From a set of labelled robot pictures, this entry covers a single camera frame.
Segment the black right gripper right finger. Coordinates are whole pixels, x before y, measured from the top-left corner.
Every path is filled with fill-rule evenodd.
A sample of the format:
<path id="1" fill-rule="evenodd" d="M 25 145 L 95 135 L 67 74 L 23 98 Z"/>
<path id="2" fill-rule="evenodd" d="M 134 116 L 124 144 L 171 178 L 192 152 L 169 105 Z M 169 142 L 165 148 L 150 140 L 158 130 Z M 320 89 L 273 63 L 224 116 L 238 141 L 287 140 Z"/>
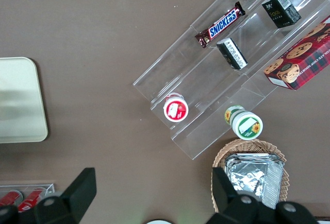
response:
<path id="1" fill-rule="evenodd" d="M 259 210 L 258 201 L 245 194 L 238 194 L 224 170 L 212 169 L 212 192 L 218 212 L 208 223 L 255 223 Z"/>

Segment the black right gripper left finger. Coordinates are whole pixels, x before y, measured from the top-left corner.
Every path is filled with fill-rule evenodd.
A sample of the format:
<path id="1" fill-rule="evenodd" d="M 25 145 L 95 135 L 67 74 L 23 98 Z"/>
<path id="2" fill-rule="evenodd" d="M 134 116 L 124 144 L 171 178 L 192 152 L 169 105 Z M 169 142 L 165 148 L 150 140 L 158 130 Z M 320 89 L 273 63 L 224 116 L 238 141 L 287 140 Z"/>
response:
<path id="1" fill-rule="evenodd" d="M 85 168 L 60 196 L 49 196 L 33 208 L 36 223 L 80 223 L 96 192 L 95 168 Z"/>

